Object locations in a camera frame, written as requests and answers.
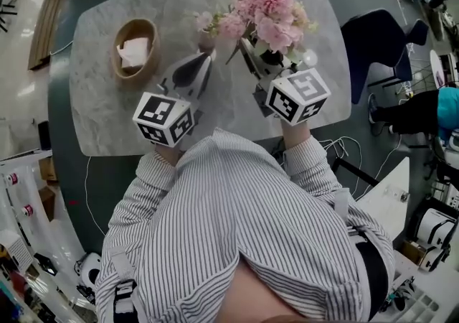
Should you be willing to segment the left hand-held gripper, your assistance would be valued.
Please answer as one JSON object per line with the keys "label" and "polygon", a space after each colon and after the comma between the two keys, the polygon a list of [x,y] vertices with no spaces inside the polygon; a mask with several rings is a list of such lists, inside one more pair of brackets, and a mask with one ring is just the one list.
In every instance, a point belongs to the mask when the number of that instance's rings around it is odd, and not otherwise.
{"label": "left hand-held gripper", "polygon": [[166,69],[156,93],[143,93],[132,120],[145,140],[174,148],[193,132],[212,65],[206,52],[184,57]]}

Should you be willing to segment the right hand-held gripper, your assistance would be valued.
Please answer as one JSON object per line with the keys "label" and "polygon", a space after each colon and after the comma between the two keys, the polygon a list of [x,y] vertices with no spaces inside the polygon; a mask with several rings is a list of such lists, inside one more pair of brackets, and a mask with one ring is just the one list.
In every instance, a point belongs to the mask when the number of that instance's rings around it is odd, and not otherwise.
{"label": "right hand-held gripper", "polygon": [[[258,80],[267,77],[270,74],[268,65],[255,54],[251,42],[241,38],[239,46],[249,71]],[[260,82],[254,98],[265,117],[275,114],[294,126],[318,115],[331,91],[317,69],[304,70],[302,53],[292,51],[283,55],[282,64],[284,70],[298,72],[282,72],[277,78]]]}

